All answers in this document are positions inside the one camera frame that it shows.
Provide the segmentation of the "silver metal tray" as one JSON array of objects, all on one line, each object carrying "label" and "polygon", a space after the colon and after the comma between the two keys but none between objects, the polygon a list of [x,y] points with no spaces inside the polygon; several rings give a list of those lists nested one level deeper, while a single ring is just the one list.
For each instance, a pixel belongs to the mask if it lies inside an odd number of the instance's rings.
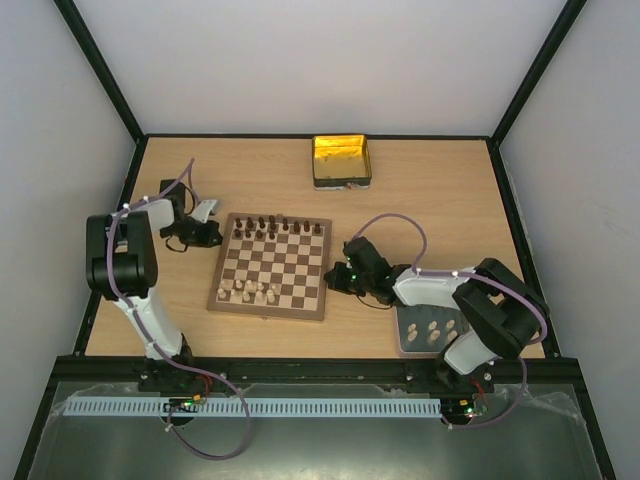
[{"label": "silver metal tray", "polygon": [[[404,358],[436,357],[451,342],[447,341],[446,329],[446,324],[450,320],[456,322],[458,336],[470,330],[470,324],[457,309],[430,305],[396,308],[396,345],[399,356]],[[441,335],[434,345],[429,345],[427,342],[428,325],[432,321],[437,322]],[[407,329],[412,323],[417,326],[418,336],[414,342],[408,343]]]}]

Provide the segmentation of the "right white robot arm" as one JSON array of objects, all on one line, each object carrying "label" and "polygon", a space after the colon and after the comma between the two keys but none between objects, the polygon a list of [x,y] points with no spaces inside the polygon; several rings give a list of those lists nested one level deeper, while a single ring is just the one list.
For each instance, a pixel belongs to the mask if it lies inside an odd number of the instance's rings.
[{"label": "right white robot arm", "polygon": [[459,311],[469,330],[438,354],[436,379],[445,390],[460,390],[481,365],[516,359],[548,333],[546,303],[503,263],[486,258],[461,270],[425,270],[391,265],[364,237],[344,245],[344,262],[324,274],[327,287],[347,295],[370,295],[395,308],[430,306]]}]

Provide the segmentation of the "gold tin box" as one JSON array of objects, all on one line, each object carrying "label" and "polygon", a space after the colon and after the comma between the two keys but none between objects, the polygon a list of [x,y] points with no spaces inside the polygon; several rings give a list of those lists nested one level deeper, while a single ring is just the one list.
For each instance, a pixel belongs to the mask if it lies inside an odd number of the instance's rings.
[{"label": "gold tin box", "polygon": [[372,167],[367,137],[363,134],[314,136],[312,178],[316,190],[369,188]]}]

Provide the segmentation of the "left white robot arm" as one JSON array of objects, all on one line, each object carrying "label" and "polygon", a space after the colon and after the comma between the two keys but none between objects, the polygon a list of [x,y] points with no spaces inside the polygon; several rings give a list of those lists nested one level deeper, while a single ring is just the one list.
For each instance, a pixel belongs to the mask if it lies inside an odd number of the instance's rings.
[{"label": "left white robot arm", "polygon": [[199,199],[177,179],[161,185],[154,197],[87,219],[86,279],[93,292],[127,316],[148,359],[189,364],[192,355],[186,337],[170,319],[157,289],[154,236],[178,239],[182,252],[221,245],[219,223],[212,219],[220,201]]}]

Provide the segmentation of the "wooden chess board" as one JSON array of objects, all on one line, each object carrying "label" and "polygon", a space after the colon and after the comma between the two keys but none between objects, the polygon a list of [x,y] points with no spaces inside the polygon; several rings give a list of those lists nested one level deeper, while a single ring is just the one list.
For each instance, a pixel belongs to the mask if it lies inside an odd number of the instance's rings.
[{"label": "wooden chess board", "polygon": [[331,237],[329,219],[231,213],[207,310],[323,321]]}]

